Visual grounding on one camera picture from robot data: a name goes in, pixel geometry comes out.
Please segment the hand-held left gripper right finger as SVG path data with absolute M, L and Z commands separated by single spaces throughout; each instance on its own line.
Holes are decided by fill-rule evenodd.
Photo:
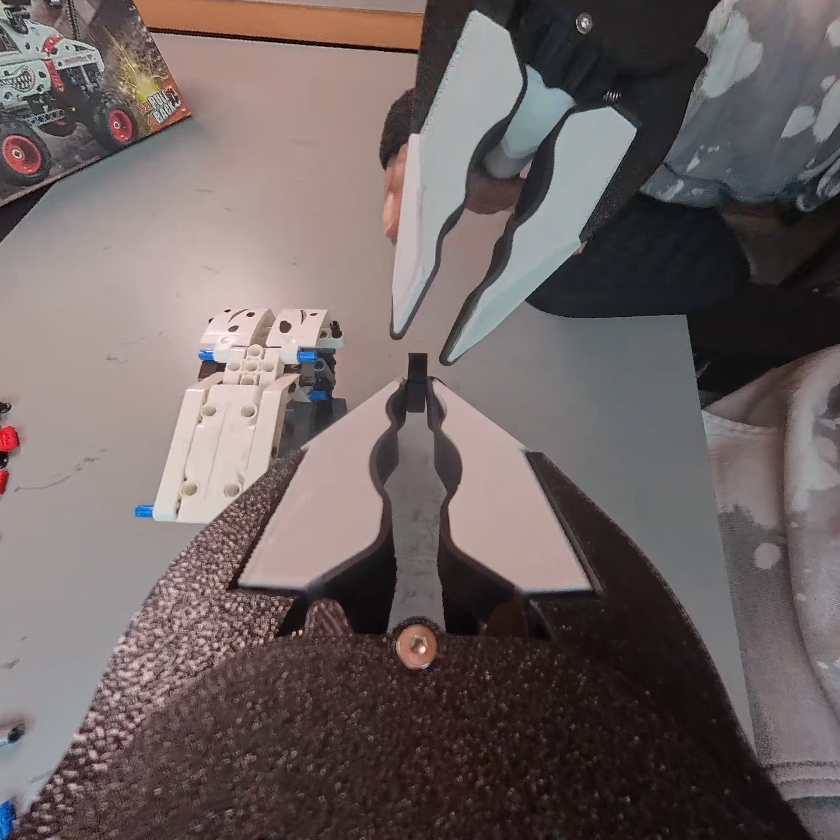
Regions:
M 448 546 L 524 595 L 592 592 L 526 446 L 437 378 L 427 418 Z

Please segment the person's right forearm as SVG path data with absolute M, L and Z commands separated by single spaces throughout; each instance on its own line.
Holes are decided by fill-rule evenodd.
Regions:
M 718 2 L 697 46 L 707 66 L 642 193 L 804 213 L 837 196 L 839 2 Z

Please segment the black toy set box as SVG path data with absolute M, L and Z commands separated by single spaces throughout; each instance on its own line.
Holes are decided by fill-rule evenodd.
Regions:
M 190 116 L 135 2 L 1 2 L 2 205 Z

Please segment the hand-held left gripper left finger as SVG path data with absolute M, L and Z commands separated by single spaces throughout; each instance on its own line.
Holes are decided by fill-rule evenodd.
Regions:
M 406 380 L 395 379 L 302 449 L 302 458 L 238 577 L 257 590 L 311 590 L 383 544 L 385 484 L 398 464 Z

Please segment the pile of blue black pins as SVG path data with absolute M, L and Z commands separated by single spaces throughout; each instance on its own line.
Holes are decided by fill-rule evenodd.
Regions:
M 25 719 L 5 721 L 1 730 L 1 757 L 11 755 L 15 745 L 24 737 L 27 730 Z M 16 801 L 13 794 L 3 793 L 1 802 L 1 838 L 9 838 L 17 819 Z

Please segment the white toy truck model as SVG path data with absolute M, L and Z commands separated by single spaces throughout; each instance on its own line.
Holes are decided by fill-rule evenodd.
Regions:
M 265 346 L 278 314 L 228 308 L 209 319 L 154 503 L 136 507 L 136 518 L 208 524 L 282 456 L 346 413 L 333 394 L 338 350 L 281 363 L 279 351 Z

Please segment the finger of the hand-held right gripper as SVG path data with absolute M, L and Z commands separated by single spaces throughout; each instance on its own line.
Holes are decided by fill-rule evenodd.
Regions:
M 409 136 L 392 279 L 391 333 L 408 331 L 466 204 L 477 152 L 504 130 L 526 86 L 511 33 L 470 12 L 422 120 Z
M 442 349 L 451 365 L 486 338 L 581 245 L 586 224 L 635 140 L 613 107 L 573 109 L 540 145 L 485 278 L 468 296 Z

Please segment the grey desk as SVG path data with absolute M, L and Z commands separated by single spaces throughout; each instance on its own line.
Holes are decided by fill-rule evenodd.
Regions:
M 21 448 L 2 495 L 2 800 L 19 813 L 112 650 L 195 526 L 141 520 L 203 325 L 226 308 L 327 308 L 349 408 L 409 352 L 543 452 L 656 563 L 753 727 L 686 321 L 521 306 L 453 366 L 438 354 L 505 223 L 466 213 L 392 341 L 377 158 L 415 58 L 156 35 L 192 117 L 53 185 L 2 241 L 2 400 Z

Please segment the white curved panel brick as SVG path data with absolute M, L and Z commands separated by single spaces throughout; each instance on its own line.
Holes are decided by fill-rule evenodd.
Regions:
M 327 309 L 283 308 L 268 331 L 265 346 L 278 350 L 283 364 L 304 364 L 315 361 L 320 351 L 341 349 L 343 331 Z

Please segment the person's right hand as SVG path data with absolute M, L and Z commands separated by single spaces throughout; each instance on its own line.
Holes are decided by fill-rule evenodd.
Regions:
M 400 224 L 407 149 L 405 143 L 385 167 L 382 223 L 384 234 L 393 245 L 396 244 Z M 499 179 L 484 171 L 476 171 L 468 180 L 465 209 L 478 215 L 509 212 L 518 202 L 523 183 L 520 176 Z

